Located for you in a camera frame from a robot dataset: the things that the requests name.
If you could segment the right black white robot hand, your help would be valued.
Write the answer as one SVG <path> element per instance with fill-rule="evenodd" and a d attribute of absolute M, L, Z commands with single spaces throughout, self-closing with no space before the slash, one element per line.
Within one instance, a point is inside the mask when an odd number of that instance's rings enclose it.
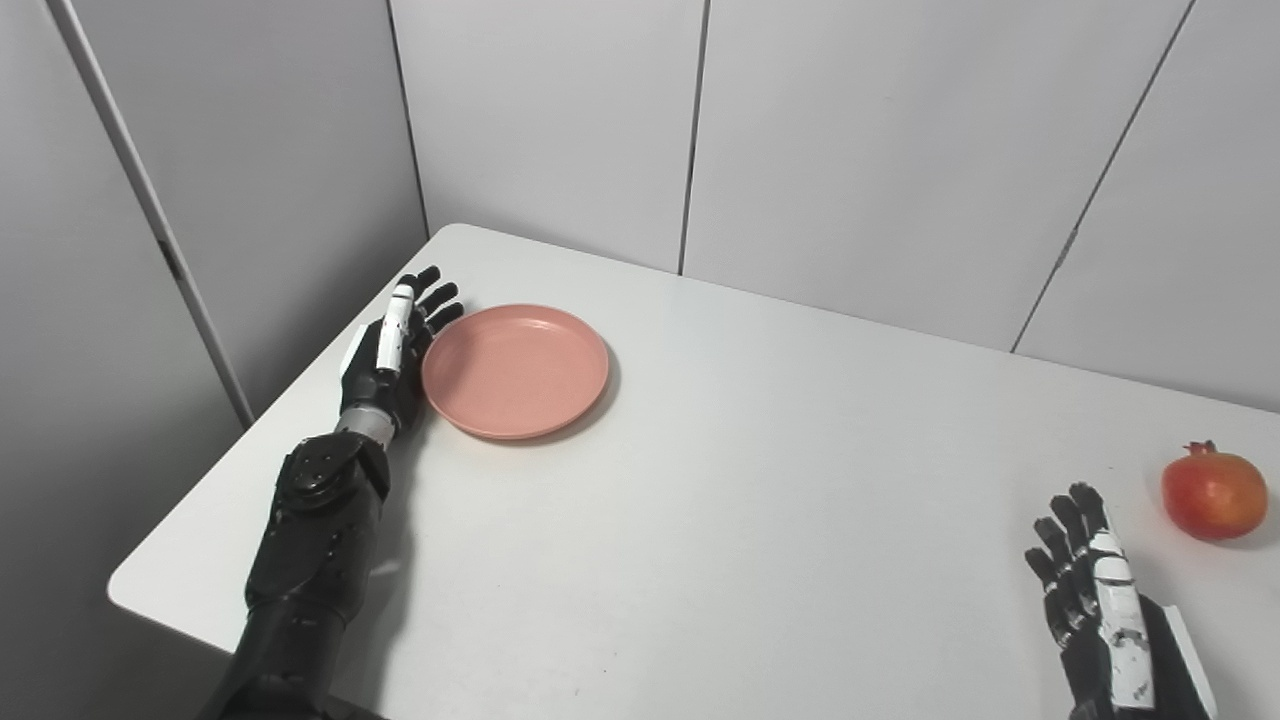
<path fill-rule="evenodd" d="M 1102 496 L 1076 482 L 1036 519 L 1024 559 L 1073 697 L 1071 719 L 1216 719 L 1219 705 L 1179 609 L 1137 585 Z"/>

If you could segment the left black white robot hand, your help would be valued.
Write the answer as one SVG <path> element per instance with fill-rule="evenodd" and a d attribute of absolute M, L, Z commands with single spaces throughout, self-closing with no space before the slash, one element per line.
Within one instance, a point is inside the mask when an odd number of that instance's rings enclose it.
<path fill-rule="evenodd" d="M 425 402 L 422 360 L 433 341 L 465 314 L 453 282 L 431 265 L 402 275 L 383 313 L 361 325 L 340 375 L 338 430 L 383 447 L 413 427 Z"/>

